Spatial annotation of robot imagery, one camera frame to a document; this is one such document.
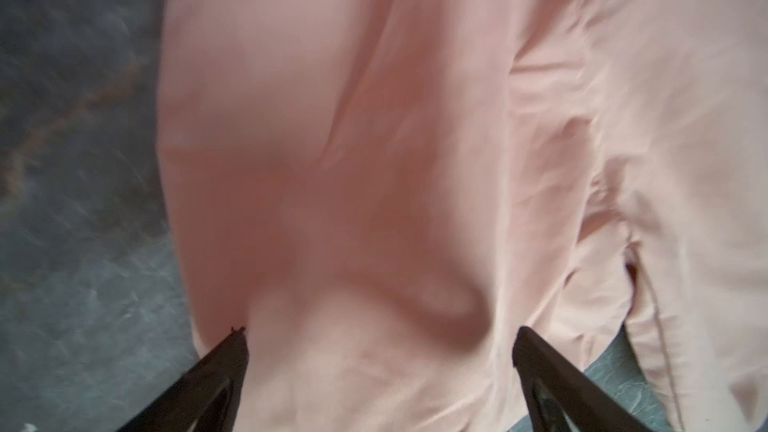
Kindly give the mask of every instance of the pink fabric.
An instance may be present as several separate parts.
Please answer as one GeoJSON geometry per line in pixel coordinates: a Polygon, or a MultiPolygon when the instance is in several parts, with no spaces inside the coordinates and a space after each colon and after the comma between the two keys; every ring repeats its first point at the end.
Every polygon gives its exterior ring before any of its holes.
{"type": "Polygon", "coordinates": [[[768,414],[768,0],[168,0],[159,154],[236,430],[505,430],[626,321],[680,430],[768,414]],[[624,264],[636,265],[636,275],[624,264]]]}

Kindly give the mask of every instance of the black tongs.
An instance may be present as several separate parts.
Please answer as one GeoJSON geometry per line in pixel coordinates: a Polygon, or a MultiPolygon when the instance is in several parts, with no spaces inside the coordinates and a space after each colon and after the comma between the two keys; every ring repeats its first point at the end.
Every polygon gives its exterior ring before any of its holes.
{"type": "Polygon", "coordinates": [[[244,331],[232,329],[119,432],[231,432],[248,365],[244,331]]]}
{"type": "MultiPolygon", "coordinates": [[[[119,432],[231,432],[248,365],[235,331],[119,432]]],[[[534,432],[650,432],[532,329],[518,332],[512,362],[534,432]]]]}
{"type": "Polygon", "coordinates": [[[650,432],[533,329],[521,327],[512,349],[534,432],[650,432]]]}

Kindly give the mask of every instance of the blue-gray surface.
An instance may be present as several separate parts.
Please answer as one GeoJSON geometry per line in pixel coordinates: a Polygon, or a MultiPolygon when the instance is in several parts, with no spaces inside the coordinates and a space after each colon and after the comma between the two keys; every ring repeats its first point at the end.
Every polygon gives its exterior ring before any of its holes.
{"type": "MultiPolygon", "coordinates": [[[[162,0],[0,4],[0,428],[113,430],[196,360],[154,158],[162,0]]],[[[589,374],[667,430],[625,339],[589,374]]]]}

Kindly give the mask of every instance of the pink cloth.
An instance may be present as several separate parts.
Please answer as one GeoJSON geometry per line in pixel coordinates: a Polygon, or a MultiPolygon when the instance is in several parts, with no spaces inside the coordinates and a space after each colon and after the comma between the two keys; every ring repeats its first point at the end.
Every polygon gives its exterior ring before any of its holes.
{"type": "Polygon", "coordinates": [[[768,0],[168,0],[159,154],[236,430],[505,430],[622,322],[681,430],[768,414],[768,0]],[[626,262],[636,265],[630,275],[626,262]]]}

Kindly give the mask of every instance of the mottled floor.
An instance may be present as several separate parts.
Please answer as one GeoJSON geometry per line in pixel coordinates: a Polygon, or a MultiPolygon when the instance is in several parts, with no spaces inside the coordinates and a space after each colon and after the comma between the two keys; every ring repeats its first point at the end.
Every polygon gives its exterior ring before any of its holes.
{"type": "MultiPolygon", "coordinates": [[[[0,424],[113,430],[196,361],[154,158],[162,0],[0,4],[0,424]]],[[[668,430],[623,337],[589,374],[668,430]]]]}

